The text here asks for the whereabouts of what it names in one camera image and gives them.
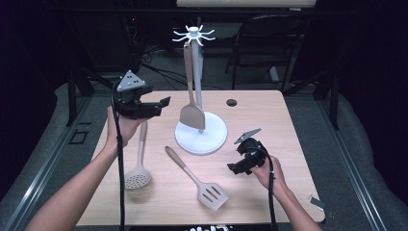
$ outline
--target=table top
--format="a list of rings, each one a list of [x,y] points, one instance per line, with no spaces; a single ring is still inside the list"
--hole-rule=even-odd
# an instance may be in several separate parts
[[[177,0],[178,7],[313,8],[316,0]]]
[[[324,213],[311,204],[308,197],[319,199],[312,176],[299,144],[291,117],[280,91],[277,90],[203,90],[205,112],[219,116],[227,127],[225,144],[215,153],[192,155],[183,150],[174,136],[181,109],[189,103],[187,91],[153,91],[142,102],[158,102],[171,96],[162,115],[148,121],[143,166],[152,173],[152,180],[141,189],[126,190],[126,224],[246,224],[270,223],[268,190],[256,176],[235,175],[227,164],[242,160],[234,141],[242,133],[262,128],[253,138],[260,141],[270,155],[279,158],[288,186],[302,206],[316,221]],[[237,105],[230,107],[228,99]],[[136,166],[139,135],[124,149],[124,172]],[[106,126],[102,131],[93,157],[102,149]],[[217,211],[212,211],[197,199],[197,187],[190,177],[166,154],[170,146],[198,179],[218,183],[230,196]],[[274,199],[277,222],[289,222],[280,204]],[[117,159],[101,182],[78,225],[112,225],[120,222],[119,178]]]

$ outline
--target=black hole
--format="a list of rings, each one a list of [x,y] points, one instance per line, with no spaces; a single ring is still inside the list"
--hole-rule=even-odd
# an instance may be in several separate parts
[[[235,99],[228,99],[227,100],[227,105],[228,106],[230,106],[230,107],[235,107],[235,106],[237,106],[237,100],[235,100]]]

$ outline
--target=black chair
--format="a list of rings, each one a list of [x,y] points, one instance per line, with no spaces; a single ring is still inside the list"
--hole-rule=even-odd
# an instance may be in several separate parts
[[[235,89],[237,66],[267,67],[285,66],[281,84],[284,90],[293,56],[294,43],[302,35],[306,20],[294,15],[257,15],[247,19],[235,35],[233,54],[228,61],[234,66],[232,90]]]

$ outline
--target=kitchen utensil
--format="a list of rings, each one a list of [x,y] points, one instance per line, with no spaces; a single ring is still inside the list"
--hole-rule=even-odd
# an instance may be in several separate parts
[[[150,171],[146,170],[143,167],[143,149],[144,143],[146,141],[146,134],[147,134],[147,121],[143,122],[140,125],[140,141],[139,141],[139,156],[138,156],[138,163],[136,164],[133,170],[127,172],[124,175],[125,178],[125,188],[128,190],[138,189],[141,188],[152,178]]]
[[[192,96],[192,54],[190,44],[187,41],[184,43],[184,63],[186,66],[190,103],[181,110],[180,122],[186,124],[187,126],[204,130],[205,114],[203,110],[195,103]]]
[[[204,205],[209,207],[212,210],[217,210],[225,201],[228,200],[229,196],[221,188],[220,185],[216,183],[203,183],[195,177],[190,169],[184,164],[180,157],[174,152],[171,147],[165,147],[166,153],[168,156],[182,169],[188,176],[194,181],[197,186],[197,196],[198,200],[201,201]]]

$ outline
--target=person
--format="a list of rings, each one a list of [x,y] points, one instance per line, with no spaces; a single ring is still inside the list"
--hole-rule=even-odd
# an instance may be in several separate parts
[[[123,147],[147,119],[119,116]],[[26,230],[72,230],[87,209],[106,172],[117,157],[117,132],[112,107],[108,108],[108,136],[98,155],[64,184],[33,216]]]
[[[273,180],[273,196],[282,205],[283,210],[289,218],[289,221],[293,227],[293,230],[301,231],[318,231],[321,228],[317,223],[309,216],[309,214],[301,206],[293,192],[286,184],[285,176],[283,174],[282,167],[279,160],[273,156],[270,156],[273,164],[274,180]],[[259,182],[268,189],[269,187],[269,173],[270,165],[266,160],[261,167],[253,167],[251,171],[256,175]]]
[[[129,119],[119,116],[123,147],[135,135],[139,125],[147,119]],[[90,200],[106,172],[117,157],[117,132],[112,107],[108,107],[108,136],[98,155],[79,173],[64,184],[33,216],[27,231],[72,230],[87,209]],[[273,195],[282,205],[293,230],[321,230],[303,209],[285,182],[279,160],[271,157],[274,169]],[[253,167],[252,172],[268,188],[269,163]]]

